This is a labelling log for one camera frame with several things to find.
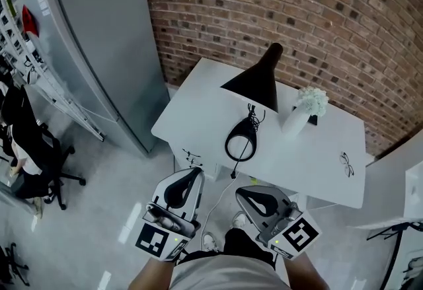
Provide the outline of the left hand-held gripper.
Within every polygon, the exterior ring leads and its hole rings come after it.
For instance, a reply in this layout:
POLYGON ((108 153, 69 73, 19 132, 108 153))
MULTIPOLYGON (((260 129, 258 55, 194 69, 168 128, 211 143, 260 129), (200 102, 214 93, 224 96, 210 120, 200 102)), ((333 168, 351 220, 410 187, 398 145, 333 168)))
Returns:
POLYGON ((201 168, 180 170, 161 180, 153 203, 146 206, 135 246, 161 262, 176 261, 201 227, 197 220, 185 219, 196 218, 204 180, 201 168))

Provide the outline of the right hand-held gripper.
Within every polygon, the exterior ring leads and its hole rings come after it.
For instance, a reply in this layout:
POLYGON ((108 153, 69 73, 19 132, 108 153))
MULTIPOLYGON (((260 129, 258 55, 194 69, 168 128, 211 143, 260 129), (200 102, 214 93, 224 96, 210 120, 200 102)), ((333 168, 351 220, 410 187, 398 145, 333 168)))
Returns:
POLYGON ((287 260, 296 259, 321 235, 310 213, 300 211, 278 188, 240 187, 235 197, 249 221, 260 231, 256 241, 287 260))

